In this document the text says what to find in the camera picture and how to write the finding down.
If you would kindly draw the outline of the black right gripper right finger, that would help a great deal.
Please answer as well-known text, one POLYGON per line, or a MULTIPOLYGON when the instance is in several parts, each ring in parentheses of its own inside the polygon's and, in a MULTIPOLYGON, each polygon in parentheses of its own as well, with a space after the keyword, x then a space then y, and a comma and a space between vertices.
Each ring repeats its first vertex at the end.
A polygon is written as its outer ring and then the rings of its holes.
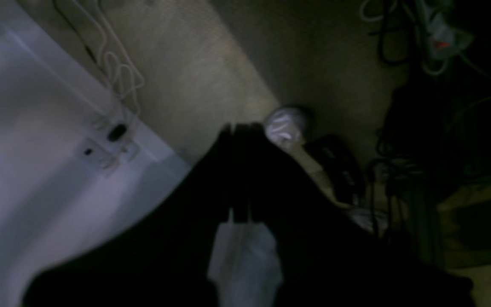
POLYGON ((259 123, 240 124, 234 131, 236 171, 234 220, 238 223, 263 221, 267 206, 260 163, 263 127, 259 123))

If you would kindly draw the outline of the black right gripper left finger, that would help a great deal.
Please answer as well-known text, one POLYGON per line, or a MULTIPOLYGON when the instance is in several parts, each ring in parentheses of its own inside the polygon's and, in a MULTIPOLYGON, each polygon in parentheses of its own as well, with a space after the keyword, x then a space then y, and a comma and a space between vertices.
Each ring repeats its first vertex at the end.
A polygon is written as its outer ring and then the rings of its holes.
POLYGON ((227 222, 229 216, 228 187, 230 178, 232 125, 225 124, 218 135, 218 188, 220 221, 227 222))

